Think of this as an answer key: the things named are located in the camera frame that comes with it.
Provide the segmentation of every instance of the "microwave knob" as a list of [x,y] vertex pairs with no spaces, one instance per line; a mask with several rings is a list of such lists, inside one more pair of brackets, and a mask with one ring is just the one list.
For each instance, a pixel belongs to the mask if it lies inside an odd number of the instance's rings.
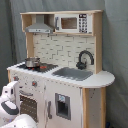
[[32,86],[37,87],[37,82],[36,81],[33,81],[32,82]]

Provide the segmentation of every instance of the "white countertop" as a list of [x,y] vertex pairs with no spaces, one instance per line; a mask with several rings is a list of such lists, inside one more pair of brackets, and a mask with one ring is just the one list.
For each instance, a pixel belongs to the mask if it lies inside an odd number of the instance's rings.
[[70,84],[70,85],[73,85],[76,87],[82,87],[82,88],[102,88],[102,87],[111,85],[115,80],[115,77],[113,74],[111,74],[107,71],[100,71],[98,74],[93,74],[83,81],[76,81],[76,80],[71,80],[71,79],[67,79],[67,78],[53,76],[52,75],[53,72],[63,68],[61,66],[56,67],[46,73],[39,73],[39,72],[35,72],[35,71],[33,72],[30,70],[17,68],[17,66],[22,65],[22,64],[24,64],[24,62],[14,65],[14,66],[11,66],[11,67],[7,68],[7,70],[15,70],[15,71],[20,71],[20,72],[24,72],[24,73],[33,74],[33,75],[38,75],[38,76],[42,76],[45,79],[56,80],[56,81],[64,82],[64,83],[67,83],[67,84]]

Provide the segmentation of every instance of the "stovetop burner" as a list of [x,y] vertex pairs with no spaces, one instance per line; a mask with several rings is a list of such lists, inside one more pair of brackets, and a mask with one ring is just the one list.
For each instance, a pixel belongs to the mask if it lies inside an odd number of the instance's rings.
[[22,69],[25,69],[25,70],[32,70],[32,71],[36,71],[36,72],[46,72],[46,71],[49,71],[55,67],[58,67],[58,65],[53,65],[53,64],[47,64],[47,63],[41,63],[40,64],[40,67],[36,67],[36,68],[28,68],[26,67],[25,64],[22,64],[20,66],[17,66],[18,68],[22,68]]

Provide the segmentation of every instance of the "white tile backsplash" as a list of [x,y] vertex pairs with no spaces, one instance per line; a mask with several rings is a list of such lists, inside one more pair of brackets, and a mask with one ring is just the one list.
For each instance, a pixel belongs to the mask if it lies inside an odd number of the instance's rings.
[[[36,34],[33,38],[34,55],[40,57],[41,62],[76,67],[81,51],[88,50],[94,55],[94,37]],[[82,56],[82,62],[85,61],[87,69],[94,70],[88,55]]]

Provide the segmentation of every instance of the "knob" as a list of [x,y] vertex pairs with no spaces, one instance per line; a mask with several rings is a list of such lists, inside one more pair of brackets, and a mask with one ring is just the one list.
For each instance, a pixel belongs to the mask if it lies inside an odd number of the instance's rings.
[[36,87],[37,86],[37,82],[36,81],[33,81],[32,82],[32,86]]
[[13,78],[14,78],[14,81],[18,81],[19,80],[18,76],[14,76]]

